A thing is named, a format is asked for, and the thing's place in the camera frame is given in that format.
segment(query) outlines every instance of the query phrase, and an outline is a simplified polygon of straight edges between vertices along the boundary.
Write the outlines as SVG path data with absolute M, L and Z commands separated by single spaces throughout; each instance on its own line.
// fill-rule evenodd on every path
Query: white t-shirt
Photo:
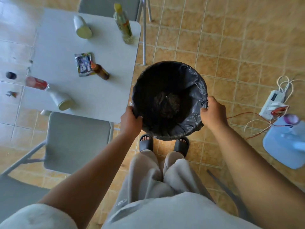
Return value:
M 77 229 L 66 213 L 44 204 L 22 208 L 0 224 L 0 229 Z M 228 214 L 208 198 L 184 192 L 172 197 L 130 203 L 104 223 L 103 229 L 258 229 L 252 223 Z

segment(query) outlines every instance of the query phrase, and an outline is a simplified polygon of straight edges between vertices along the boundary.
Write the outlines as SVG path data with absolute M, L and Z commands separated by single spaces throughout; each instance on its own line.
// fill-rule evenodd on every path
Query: power strip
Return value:
M 283 92 L 279 92 L 278 90 L 271 91 L 259 115 L 264 117 L 266 120 L 272 120 L 273 115 L 271 115 L 271 112 L 278 107 L 284 106 L 284 98 L 285 94 Z

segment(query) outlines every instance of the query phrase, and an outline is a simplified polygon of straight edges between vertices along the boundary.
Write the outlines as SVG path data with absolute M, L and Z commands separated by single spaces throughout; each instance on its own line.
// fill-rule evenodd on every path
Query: forearm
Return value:
M 53 188 L 39 203 L 66 212 L 74 219 L 79 229 L 85 228 L 133 141 L 134 138 L 129 135 L 118 135 L 100 154 Z
M 242 200 L 263 228 L 304 224 L 304 193 L 266 162 L 229 126 L 214 130 Z

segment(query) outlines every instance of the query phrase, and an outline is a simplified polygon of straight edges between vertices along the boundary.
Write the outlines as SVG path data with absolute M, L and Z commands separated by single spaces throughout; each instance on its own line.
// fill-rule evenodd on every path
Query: gray pants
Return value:
M 183 192 L 201 194 L 213 201 L 182 154 L 170 152 L 159 165 L 151 150 L 143 150 L 131 160 L 129 174 L 125 177 L 108 218 L 129 203 L 147 198 L 170 197 Z

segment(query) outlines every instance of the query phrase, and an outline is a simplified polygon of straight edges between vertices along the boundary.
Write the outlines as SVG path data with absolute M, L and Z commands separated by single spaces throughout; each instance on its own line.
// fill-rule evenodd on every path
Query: black slide sandal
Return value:
M 189 139 L 187 139 L 186 136 L 181 137 L 180 139 L 183 139 L 186 141 L 186 143 L 176 140 L 175 142 L 175 147 L 173 148 L 174 151 L 176 152 L 181 152 L 184 157 L 186 157 L 186 154 L 188 153 L 189 147 L 190 147 L 190 142 Z
M 149 136 L 150 139 L 149 140 L 142 140 L 142 138 L 145 137 L 145 136 Z M 140 143 L 139 144 L 140 151 L 145 150 L 145 149 L 149 149 L 149 150 L 153 151 L 153 137 L 151 135 L 149 135 L 148 133 L 143 134 L 140 137 L 140 142 L 139 143 Z

